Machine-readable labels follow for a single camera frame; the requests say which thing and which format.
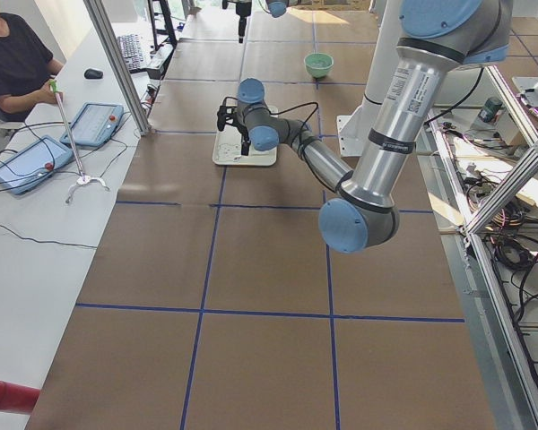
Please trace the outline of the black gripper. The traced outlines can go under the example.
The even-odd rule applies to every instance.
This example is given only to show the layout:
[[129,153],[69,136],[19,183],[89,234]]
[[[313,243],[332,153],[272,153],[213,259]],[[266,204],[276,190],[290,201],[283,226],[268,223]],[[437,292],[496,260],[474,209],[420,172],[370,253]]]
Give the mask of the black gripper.
[[221,8],[227,9],[229,4],[235,5],[235,13],[239,17],[238,35],[239,44],[243,44],[245,37],[245,20],[251,15],[252,1],[251,0],[222,0]]
[[240,154],[242,156],[249,155],[250,141],[248,136],[247,128],[239,121],[238,118],[238,106],[229,105],[228,100],[236,100],[235,97],[226,96],[222,103],[220,104],[217,112],[217,129],[219,132],[222,132],[226,126],[232,126],[236,128],[241,135],[241,149]]

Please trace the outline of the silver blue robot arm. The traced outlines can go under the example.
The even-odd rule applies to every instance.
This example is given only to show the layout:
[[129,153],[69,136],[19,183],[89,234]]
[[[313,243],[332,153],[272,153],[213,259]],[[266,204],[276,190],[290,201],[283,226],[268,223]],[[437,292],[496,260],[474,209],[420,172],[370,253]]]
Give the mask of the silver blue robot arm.
[[[235,14],[239,17],[238,41],[244,43],[247,29],[247,19],[252,14],[252,2],[250,0],[221,0],[221,8],[227,10],[229,4],[235,5]],[[289,7],[300,5],[301,1],[290,0],[266,0],[266,10],[273,17],[278,18],[285,14]]]
[[399,227],[392,191],[447,74],[505,59],[510,1],[393,1],[386,4],[380,34],[395,45],[398,62],[386,75],[386,95],[356,168],[350,168],[309,129],[307,122],[270,112],[265,87],[242,81],[233,106],[222,103],[217,126],[235,127],[258,151],[291,147],[335,197],[320,209],[318,226],[327,245],[355,253],[385,243]]

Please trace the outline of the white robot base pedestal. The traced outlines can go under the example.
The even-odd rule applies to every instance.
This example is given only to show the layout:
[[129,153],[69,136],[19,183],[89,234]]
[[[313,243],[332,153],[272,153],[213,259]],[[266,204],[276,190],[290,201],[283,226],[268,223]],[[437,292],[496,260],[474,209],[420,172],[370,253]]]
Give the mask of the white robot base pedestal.
[[364,149],[369,130],[375,123],[399,62],[396,43],[402,35],[399,13],[401,0],[377,1],[383,13],[372,7],[380,18],[380,29],[362,102],[350,116],[336,118],[341,156],[358,157]]

